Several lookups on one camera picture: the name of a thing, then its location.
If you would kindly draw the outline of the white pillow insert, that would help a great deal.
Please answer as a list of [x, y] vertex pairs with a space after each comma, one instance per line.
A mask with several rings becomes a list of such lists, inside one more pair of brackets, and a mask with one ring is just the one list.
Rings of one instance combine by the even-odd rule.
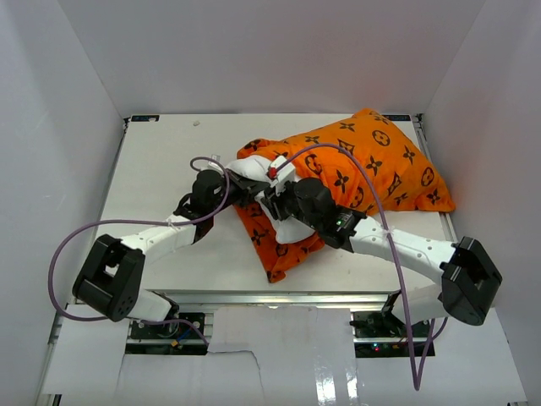
[[[263, 156], [251, 155], [245, 158], [236, 159], [227, 164], [227, 169], [251, 180], [267, 182], [266, 171], [271, 161]], [[279, 244], [293, 244], [300, 242], [314, 234], [314, 230], [301, 223], [299, 220], [289, 217], [286, 220], [275, 220], [265, 206], [261, 206], [265, 214], [265, 220], [269, 220], [276, 232], [275, 240]]]

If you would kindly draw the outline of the orange patterned pillowcase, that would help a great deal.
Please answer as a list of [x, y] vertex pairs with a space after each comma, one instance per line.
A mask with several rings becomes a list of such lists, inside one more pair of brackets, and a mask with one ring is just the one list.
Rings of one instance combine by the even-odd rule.
[[[283, 140], [251, 140], [235, 160], [251, 155], [271, 162], [293, 156], [297, 179], [320, 179], [338, 205], [369, 216], [379, 210], [456, 209], [445, 180], [429, 159], [392, 121], [368, 108]], [[236, 211], [270, 283], [280, 282], [325, 245], [316, 233], [297, 243], [279, 244], [260, 204]]]

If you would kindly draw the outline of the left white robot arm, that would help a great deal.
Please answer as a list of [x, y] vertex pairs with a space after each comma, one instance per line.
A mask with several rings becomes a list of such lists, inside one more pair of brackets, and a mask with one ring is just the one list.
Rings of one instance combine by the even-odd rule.
[[114, 238], [98, 237], [90, 249], [72, 293], [110, 321], [148, 321], [159, 337], [178, 329], [174, 304], [162, 294], [142, 289], [146, 265], [200, 241], [214, 226], [214, 216], [232, 205], [247, 205], [268, 188], [268, 181], [245, 178], [230, 169], [206, 169], [165, 222]]

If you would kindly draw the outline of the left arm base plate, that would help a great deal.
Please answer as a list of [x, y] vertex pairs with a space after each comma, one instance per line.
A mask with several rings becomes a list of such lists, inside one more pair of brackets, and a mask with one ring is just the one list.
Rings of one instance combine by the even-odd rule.
[[213, 315], [204, 312], [177, 313], [176, 317], [191, 323], [148, 325], [133, 321], [128, 330], [125, 354], [203, 356], [207, 354], [207, 341], [212, 334]]

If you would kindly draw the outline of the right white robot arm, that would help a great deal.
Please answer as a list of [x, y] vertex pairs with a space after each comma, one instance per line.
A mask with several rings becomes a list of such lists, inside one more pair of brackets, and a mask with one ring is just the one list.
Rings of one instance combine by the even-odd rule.
[[420, 321], [445, 317], [481, 326], [502, 284], [500, 272], [478, 240], [464, 237], [454, 243], [385, 229], [381, 221], [335, 203], [318, 179], [268, 187], [257, 200], [272, 219], [302, 223], [333, 249], [377, 257], [432, 282], [415, 291], [400, 288], [388, 296], [381, 325], [392, 337], [403, 336]]

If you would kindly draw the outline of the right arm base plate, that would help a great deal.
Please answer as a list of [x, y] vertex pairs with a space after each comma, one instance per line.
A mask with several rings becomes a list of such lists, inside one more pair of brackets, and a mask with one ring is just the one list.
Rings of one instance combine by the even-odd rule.
[[385, 313], [388, 293], [352, 294], [350, 326], [357, 359], [409, 357], [404, 323]]

